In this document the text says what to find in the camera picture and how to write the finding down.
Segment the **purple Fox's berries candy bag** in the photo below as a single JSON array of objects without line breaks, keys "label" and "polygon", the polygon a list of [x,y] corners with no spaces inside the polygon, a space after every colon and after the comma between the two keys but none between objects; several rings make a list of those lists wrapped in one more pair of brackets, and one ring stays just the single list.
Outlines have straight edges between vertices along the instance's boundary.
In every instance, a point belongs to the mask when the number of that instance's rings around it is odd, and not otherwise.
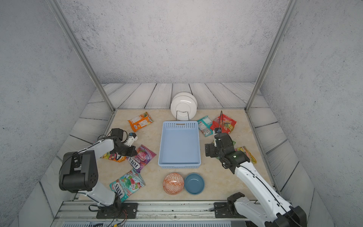
[{"label": "purple Fox's berries candy bag", "polygon": [[153,151],[141,145],[137,150],[137,155],[127,158],[127,161],[137,173],[140,173],[155,156],[156,154]]}]

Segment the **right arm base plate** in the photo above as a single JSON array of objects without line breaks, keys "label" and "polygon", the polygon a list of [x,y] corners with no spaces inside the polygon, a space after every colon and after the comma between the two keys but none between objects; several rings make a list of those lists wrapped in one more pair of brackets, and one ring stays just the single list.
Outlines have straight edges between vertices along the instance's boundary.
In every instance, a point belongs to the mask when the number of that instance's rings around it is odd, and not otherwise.
[{"label": "right arm base plate", "polygon": [[231,202],[215,202],[213,209],[215,218],[234,218],[234,206]]}]

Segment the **teal Fox's candy bag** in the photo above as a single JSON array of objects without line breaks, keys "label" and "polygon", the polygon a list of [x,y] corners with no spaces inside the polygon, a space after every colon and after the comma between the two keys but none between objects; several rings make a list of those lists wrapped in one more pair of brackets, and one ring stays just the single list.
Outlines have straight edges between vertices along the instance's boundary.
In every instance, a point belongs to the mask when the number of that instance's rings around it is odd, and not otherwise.
[{"label": "teal Fox's candy bag", "polygon": [[120,177],[116,181],[112,182],[109,186],[111,190],[118,194],[121,202],[127,200],[132,194],[137,192],[140,188],[146,184],[141,177],[140,173],[132,169],[124,176]]}]

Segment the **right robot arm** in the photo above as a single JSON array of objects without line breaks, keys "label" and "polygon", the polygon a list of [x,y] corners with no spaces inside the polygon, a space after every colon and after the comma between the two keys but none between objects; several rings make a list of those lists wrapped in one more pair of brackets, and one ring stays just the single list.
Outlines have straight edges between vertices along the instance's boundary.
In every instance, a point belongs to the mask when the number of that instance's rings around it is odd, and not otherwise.
[{"label": "right robot arm", "polygon": [[205,144],[207,157],[218,158],[222,167],[238,177],[260,203],[256,205],[244,194],[228,197],[225,211],[234,218],[243,216],[258,227],[306,227],[307,215],[282,198],[259,174],[248,156],[235,150],[229,134],[216,129],[214,143]]}]

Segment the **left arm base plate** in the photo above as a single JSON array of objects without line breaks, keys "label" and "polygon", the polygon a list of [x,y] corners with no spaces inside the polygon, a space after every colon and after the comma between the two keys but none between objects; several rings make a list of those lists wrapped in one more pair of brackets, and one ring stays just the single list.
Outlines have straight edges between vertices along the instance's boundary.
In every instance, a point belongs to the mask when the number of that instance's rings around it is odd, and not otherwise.
[{"label": "left arm base plate", "polygon": [[98,207],[97,219],[135,219],[139,204],[126,202],[107,207]]}]

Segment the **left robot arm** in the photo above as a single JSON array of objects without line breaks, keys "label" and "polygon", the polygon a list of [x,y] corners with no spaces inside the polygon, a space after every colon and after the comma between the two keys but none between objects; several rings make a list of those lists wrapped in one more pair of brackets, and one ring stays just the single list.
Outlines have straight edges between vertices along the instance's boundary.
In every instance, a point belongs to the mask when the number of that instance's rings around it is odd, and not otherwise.
[{"label": "left robot arm", "polygon": [[111,129],[108,135],[101,135],[98,141],[77,152],[64,154],[59,170],[59,187],[62,191],[80,193],[95,201],[99,211],[122,212],[122,202],[118,192],[108,190],[98,181],[97,160],[106,153],[122,157],[137,155],[133,143],[136,133],[127,133],[120,128]]}]

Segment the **light blue plastic basket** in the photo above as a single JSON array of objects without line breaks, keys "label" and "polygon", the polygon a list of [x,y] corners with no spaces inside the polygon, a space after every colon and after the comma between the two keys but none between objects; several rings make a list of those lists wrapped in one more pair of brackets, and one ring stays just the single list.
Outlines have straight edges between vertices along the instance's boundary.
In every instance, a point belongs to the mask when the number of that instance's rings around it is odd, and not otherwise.
[{"label": "light blue plastic basket", "polygon": [[163,122],[158,165],[164,169],[193,169],[201,165],[197,121]]}]

